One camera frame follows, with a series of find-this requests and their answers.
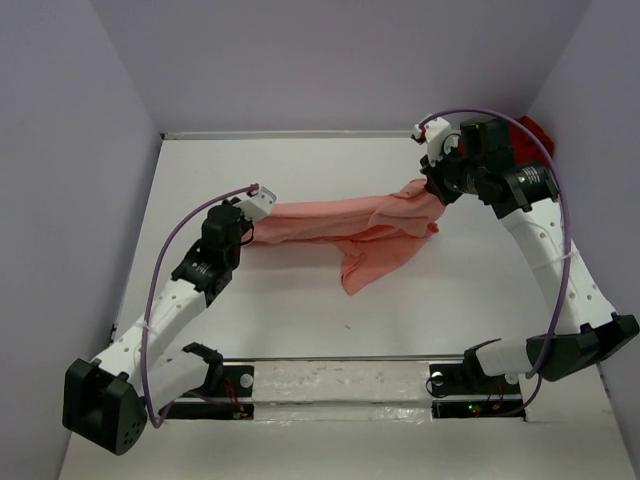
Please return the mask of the white foam strip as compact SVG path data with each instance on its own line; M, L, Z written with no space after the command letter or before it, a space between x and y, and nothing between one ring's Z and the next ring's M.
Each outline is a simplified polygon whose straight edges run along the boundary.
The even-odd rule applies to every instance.
M259 362L251 402L257 422L399 421L431 418L429 364L414 360Z

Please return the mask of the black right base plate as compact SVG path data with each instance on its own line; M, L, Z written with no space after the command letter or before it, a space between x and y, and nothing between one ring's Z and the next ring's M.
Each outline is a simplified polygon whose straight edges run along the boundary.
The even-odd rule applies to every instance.
M425 388L436 420L526 418L518 382L484 374L472 378L461 363L430 364Z

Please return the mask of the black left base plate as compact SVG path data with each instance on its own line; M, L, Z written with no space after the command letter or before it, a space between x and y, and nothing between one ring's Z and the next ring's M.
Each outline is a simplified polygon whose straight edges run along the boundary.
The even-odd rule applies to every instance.
M251 420L254 366L248 363L226 363L219 379L185 393L167 408L169 420Z

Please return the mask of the pink t shirt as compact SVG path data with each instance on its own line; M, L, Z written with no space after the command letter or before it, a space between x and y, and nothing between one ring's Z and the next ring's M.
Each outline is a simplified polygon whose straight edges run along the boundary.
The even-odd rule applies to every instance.
M412 260L439 232L445 207L426 186L415 179L386 195L280 204L258 222L252 243L335 246L342 288L354 296Z

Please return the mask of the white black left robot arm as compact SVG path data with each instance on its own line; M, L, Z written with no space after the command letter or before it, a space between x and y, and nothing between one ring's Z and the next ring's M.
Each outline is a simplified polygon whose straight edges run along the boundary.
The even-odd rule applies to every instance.
M183 394L215 392L223 357L191 343L171 358L165 351L189 323L230 283L255 224L274 205L257 185L230 192L197 207L207 214L201 235L157 286L155 263L142 316L92 360L75 360L64 380L63 426L115 454L128 452L146 425L159 428L170 405Z

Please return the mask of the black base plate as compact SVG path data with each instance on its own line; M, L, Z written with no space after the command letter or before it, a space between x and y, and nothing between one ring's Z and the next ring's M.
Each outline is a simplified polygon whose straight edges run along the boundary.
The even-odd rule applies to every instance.
M169 420L251 420L254 366L248 363L226 363L219 379L185 393L167 408Z
M526 418L518 382L484 374L472 378L461 363L430 364L425 388L436 420Z

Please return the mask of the red t shirt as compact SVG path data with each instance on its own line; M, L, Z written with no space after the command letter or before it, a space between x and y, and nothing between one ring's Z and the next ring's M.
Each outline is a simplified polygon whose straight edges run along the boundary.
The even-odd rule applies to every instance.
M555 145L553 140L546 134L542 127L529 116L516 118L516 121L527 128L545 147L549 156L553 156ZM513 124L509 124L509 134L513 148L514 160L517 165L535 162L546 167L549 166L547 157L530 136L524 133Z

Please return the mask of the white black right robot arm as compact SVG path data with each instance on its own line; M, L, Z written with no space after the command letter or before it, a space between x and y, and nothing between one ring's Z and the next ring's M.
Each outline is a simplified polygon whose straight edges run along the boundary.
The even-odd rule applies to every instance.
M519 246L551 313L542 335L469 348L460 368L468 390L482 392L508 374L554 382L610 358L638 336L636 318L615 312L573 243L551 169L516 160L506 121L454 128L436 117L416 124L412 137L427 147L420 161L427 191L445 206L463 195L489 206Z

